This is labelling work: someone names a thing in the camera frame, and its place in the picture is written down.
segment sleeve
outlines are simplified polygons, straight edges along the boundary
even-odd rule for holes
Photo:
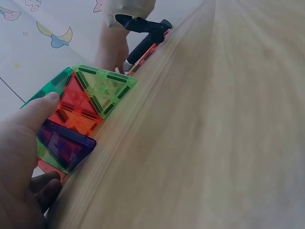
[[[109,27],[123,28],[115,20],[116,14],[125,14],[146,19],[153,11],[156,0],[106,0],[104,18]]]

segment finger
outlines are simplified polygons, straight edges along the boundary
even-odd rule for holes
[[[56,171],[51,171],[49,173],[42,174],[40,176],[32,178],[30,182],[29,189],[33,194],[38,193],[45,187],[50,180],[52,179],[61,179],[61,176]]]
[[[124,65],[120,65],[118,69],[121,74],[124,74]]]
[[[61,182],[58,179],[52,179],[48,184],[35,196],[41,207],[41,211],[45,211],[50,207],[61,190]]]
[[[52,115],[59,102],[59,95],[51,92],[43,98],[34,99],[9,118],[15,124],[28,127],[37,132],[43,122]]]

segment translucent plastic tile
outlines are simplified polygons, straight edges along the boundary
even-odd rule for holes
[[[37,137],[68,172],[77,166],[96,146],[94,139],[50,120],[44,122],[37,132]]]
[[[73,66],[79,82],[102,118],[136,85],[133,77],[78,64]]]
[[[57,92],[62,96],[66,83],[69,81],[72,74],[72,68],[67,67],[61,73],[59,73],[54,79],[44,85],[31,99],[29,99],[22,107],[28,104],[31,100],[42,98],[50,92]]]
[[[61,182],[64,183],[64,181],[67,177],[67,174],[65,174],[62,171],[58,170],[57,168],[51,166],[50,164],[48,164],[44,160],[41,160],[40,158],[38,158],[37,165],[44,173],[51,172],[51,171],[58,172],[59,175],[61,176]]]
[[[73,110],[67,110],[61,107],[59,107],[55,114],[53,114],[49,119],[85,136],[92,135],[99,124],[102,123],[100,117],[92,119]]]
[[[100,119],[89,96],[77,79],[75,72],[72,72],[71,79],[64,89],[60,106],[65,109],[74,110],[90,118]]]
[[[64,173],[68,173],[66,169],[64,169],[56,159],[49,153],[48,149],[41,143],[39,139],[37,139],[37,156],[39,159],[47,162],[51,166],[59,169]]]

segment wooden table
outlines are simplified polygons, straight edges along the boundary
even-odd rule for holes
[[[305,2],[202,2],[137,72],[51,228],[305,228]]]

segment green magnetic tile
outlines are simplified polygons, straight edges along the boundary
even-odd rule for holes
[[[133,77],[78,64],[72,67],[76,72],[95,109],[106,118],[136,85]]]
[[[70,79],[72,74],[72,68],[67,67],[61,73],[59,73],[55,78],[53,78],[50,82],[44,85],[31,99],[29,99],[22,107],[28,104],[31,100],[42,98],[46,94],[50,92],[57,92],[60,96],[62,96],[65,85]]]
[[[119,98],[119,99],[122,99],[122,97],[123,97],[124,95],[126,95],[126,93],[127,93],[130,89],[131,89],[130,86],[126,86],[126,87],[124,88],[124,90],[118,95],[118,98]]]
[[[67,174],[68,171],[65,168],[63,168],[59,164],[59,162],[56,161],[56,159],[49,153],[48,149],[43,145],[43,143],[41,143],[41,141],[38,138],[36,138],[36,140],[37,140],[37,156],[41,160],[47,162],[51,166]]]

